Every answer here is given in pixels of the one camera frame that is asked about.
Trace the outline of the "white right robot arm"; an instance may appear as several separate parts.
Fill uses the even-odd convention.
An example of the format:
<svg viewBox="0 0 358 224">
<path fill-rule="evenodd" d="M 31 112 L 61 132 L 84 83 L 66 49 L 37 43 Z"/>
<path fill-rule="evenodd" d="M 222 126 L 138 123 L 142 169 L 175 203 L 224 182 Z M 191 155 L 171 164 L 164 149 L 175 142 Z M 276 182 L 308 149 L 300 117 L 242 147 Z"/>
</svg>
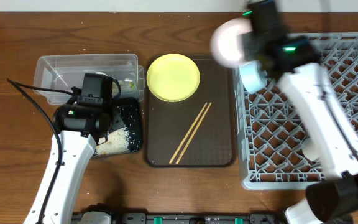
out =
<svg viewBox="0 0 358 224">
<path fill-rule="evenodd" d="M 255 93 L 268 78 L 295 106 L 320 161 L 325 180 L 285 210 L 287 223 L 329 223 L 358 210 L 358 135 L 331 87 L 321 56 L 305 36 L 275 40 L 241 35 L 247 61 L 236 68 Z"/>
</svg>

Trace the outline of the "yellow plate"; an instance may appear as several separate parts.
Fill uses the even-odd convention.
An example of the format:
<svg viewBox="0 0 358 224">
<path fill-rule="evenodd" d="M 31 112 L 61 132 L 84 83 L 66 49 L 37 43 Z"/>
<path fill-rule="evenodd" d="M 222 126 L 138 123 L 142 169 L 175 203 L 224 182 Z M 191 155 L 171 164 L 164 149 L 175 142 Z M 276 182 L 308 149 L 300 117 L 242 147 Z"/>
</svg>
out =
<svg viewBox="0 0 358 224">
<path fill-rule="evenodd" d="M 158 99 L 179 102 L 193 95 L 199 87 L 198 66 L 182 54 L 166 54 L 156 58 L 146 74 L 147 86 Z"/>
</svg>

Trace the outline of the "wooden chopstick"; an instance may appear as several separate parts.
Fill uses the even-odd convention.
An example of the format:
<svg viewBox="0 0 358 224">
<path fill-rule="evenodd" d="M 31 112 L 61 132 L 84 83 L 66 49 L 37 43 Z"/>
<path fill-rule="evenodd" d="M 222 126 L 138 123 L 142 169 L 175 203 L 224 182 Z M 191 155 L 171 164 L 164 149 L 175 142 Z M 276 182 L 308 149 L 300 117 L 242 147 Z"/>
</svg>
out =
<svg viewBox="0 0 358 224">
<path fill-rule="evenodd" d="M 180 149 L 182 147 L 182 145 L 184 144 L 185 140 L 187 139 L 188 135 L 191 133 L 191 130 L 193 129 L 193 127 L 195 126 L 197 120 L 199 119 L 199 117 L 201 116 L 203 110 L 206 108 L 207 103 L 204 104 L 204 106 L 202 107 L 202 109 L 200 110 L 200 112 L 198 113 L 197 117 L 195 118 L 195 120 L 193 121 L 192 125 L 190 126 L 189 130 L 186 132 L 184 138 L 181 140 L 181 143 L 179 144 L 179 146 L 177 147 L 176 151 L 174 152 L 173 156 L 171 157 L 171 159 L 169 160 L 169 164 L 172 164 L 174 158 L 176 158 L 177 154 L 180 152 Z"/>
<path fill-rule="evenodd" d="M 192 142 L 195 134 L 197 133 L 199 127 L 201 126 L 201 123 L 203 122 L 204 117 L 208 113 L 208 110 L 210 109 L 211 105 L 212 105 L 212 102 L 207 103 L 206 108 L 203 110 L 201 116 L 199 117 L 199 119 L 197 120 L 195 126 L 191 130 L 191 133 L 188 135 L 187 139 L 185 140 L 184 144 L 182 145 L 182 147 L 180 149 L 180 152 L 177 154 L 177 156 L 175 158 L 176 159 L 176 161 L 175 161 L 176 165 L 179 165 L 183 155 L 185 154 L 185 152 L 188 149 L 190 143 Z"/>
</svg>

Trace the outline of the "white bowl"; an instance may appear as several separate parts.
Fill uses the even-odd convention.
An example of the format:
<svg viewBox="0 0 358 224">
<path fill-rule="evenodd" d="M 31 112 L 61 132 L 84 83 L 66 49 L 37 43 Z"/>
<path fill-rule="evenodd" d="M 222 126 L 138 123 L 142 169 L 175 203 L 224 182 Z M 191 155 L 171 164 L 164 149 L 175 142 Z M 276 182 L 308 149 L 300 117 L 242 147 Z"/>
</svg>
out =
<svg viewBox="0 0 358 224">
<path fill-rule="evenodd" d="M 252 32 L 250 20 L 231 19 L 220 25 L 213 33 L 210 42 L 211 53 L 218 64 L 236 68 L 248 62 L 242 35 Z"/>
</svg>

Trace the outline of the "light blue bowl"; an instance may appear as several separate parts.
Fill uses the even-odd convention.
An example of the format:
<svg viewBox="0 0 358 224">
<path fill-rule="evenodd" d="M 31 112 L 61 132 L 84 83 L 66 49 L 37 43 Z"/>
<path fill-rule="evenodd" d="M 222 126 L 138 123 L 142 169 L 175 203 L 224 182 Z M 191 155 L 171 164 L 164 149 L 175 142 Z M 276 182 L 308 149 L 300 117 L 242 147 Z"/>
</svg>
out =
<svg viewBox="0 0 358 224">
<path fill-rule="evenodd" d="M 265 88 L 267 84 L 267 72 L 261 69 L 258 61 L 248 62 L 239 67 L 239 75 L 246 91 L 254 94 Z"/>
</svg>

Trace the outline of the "white cup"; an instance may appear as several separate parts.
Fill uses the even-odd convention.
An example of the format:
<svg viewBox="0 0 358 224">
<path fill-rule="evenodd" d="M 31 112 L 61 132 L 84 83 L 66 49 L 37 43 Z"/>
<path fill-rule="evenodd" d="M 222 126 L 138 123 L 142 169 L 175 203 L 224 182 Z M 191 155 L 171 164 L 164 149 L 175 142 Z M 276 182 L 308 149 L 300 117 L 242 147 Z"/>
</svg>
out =
<svg viewBox="0 0 358 224">
<path fill-rule="evenodd" d="M 303 141 L 302 153 L 308 160 L 312 162 L 319 161 L 319 148 L 317 141 L 312 138 L 305 139 Z"/>
</svg>

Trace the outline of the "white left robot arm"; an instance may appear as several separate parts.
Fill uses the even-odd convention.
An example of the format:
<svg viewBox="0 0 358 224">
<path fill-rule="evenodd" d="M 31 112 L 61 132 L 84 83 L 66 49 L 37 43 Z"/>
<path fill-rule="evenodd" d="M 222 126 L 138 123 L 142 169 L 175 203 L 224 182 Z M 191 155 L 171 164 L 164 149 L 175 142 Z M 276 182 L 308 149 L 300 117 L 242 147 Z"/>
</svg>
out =
<svg viewBox="0 0 358 224">
<path fill-rule="evenodd" d="M 53 117 L 54 136 L 47 168 L 26 223 L 70 223 L 85 169 L 92 157 L 130 151 L 128 118 L 122 106 L 65 104 Z"/>
</svg>

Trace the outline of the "green clear plastic wrapper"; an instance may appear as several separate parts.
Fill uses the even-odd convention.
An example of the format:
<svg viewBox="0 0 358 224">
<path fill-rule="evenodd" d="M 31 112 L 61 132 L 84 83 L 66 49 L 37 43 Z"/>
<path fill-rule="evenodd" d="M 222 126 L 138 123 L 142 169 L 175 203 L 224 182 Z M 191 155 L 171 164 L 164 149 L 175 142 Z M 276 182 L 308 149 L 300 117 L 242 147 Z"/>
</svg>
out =
<svg viewBox="0 0 358 224">
<path fill-rule="evenodd" d="M 122 91 L 133 91 L 135 88 L 135 83 L 130 78 L 119 80 L 119 84 Z"/>
</svg>

